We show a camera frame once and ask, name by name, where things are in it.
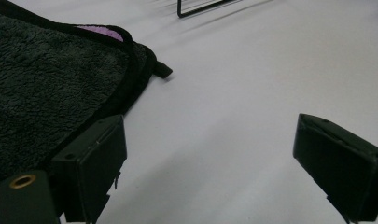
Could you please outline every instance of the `fleece blanket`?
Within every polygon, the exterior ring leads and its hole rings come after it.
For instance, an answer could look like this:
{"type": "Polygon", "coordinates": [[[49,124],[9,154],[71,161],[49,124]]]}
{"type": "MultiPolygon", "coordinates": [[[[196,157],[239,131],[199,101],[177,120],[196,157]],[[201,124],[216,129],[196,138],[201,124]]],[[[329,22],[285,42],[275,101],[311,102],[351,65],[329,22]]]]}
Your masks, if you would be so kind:
{"type": "Polygon", "coordinates": [[[157,67],[172,72],[119,27],[48,21],[0,0],[0,182],[46,169],[96,120],[126,113],[157,67]]]}

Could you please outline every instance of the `brass grommet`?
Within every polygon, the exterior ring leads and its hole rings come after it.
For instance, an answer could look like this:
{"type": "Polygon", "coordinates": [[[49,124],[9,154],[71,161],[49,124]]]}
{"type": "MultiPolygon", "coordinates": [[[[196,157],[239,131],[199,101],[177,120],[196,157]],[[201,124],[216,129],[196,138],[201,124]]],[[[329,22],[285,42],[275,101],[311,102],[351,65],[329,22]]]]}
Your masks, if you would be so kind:
{"type": "Polygon", "coordinates": [[[13,181],[11,181],[10,187],[12,189],[22,189],[34,183],[35,180],[36,180],[35,175],[22,175],[20,177],[15,178],[13,181]]]}

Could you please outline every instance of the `white surface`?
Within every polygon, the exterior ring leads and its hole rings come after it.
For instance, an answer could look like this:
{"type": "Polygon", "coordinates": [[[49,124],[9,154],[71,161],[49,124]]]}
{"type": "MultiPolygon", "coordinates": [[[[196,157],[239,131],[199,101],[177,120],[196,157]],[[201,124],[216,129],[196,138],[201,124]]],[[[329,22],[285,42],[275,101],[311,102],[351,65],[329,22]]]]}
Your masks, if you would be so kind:
{"type": "Polygon", "coordinates": [[[344,223],[293,140],[307,113],[378,146],[378,0],[244,0],[184,20],[176,0],[13,2],[121,26],[174,69],[125,119],[98,223],[344,223]]]}

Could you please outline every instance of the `black plastic part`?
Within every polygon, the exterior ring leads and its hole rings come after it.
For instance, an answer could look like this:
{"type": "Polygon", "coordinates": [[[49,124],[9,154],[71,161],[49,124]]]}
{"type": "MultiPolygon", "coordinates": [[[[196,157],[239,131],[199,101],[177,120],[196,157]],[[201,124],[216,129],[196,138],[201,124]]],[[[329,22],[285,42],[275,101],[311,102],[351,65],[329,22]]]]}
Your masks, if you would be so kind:
{"type": "Polygon", "coordinates": [[[60,223],[46,172],[25,172],[0,184],[0,224],[17,223],[60,223]]]}
{"type": "Polygon", "coordinates": [[[197,7],[193,10],[190,10],[190,11],[187,11],[187,12],[182,12],[182,0],[177,0],[177,16],[179,18],[184,18],[184,17],[191,16],[191,15],[194,15],[194,14],[202,12],[202,11],[206,11],[206,10],[211,9],[213,7],[221,6],[223,4],[226,4],[226,3],[229,3],[229,2],[232,2],[232,1],[236,1],[236,0],[220,0],[220,1],[217,1],[215,3],[205,5],[204,7],[197,7]]]}
{"type": "Polygon", "coordinates": [[[101,119],[51,161],[66,221],[96,223],[127,159],[122,116],[101,119]]]}
{"type": "Polygon", "coordinates": [[[346,222],[378,216],[378,147],[322,118],[300,114],[293,156],[346,222]]]}

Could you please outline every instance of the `gray fleece fabric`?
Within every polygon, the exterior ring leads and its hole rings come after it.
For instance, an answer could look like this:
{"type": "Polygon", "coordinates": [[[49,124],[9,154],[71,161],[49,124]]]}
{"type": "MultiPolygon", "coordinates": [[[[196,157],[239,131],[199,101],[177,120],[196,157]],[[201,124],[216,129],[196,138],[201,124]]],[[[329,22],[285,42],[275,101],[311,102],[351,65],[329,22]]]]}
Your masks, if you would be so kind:
{"type": "Polygon", "coordinates": [[[124,78],[117,48],[0,14],[0,181],[39,166],[124,78]]]}

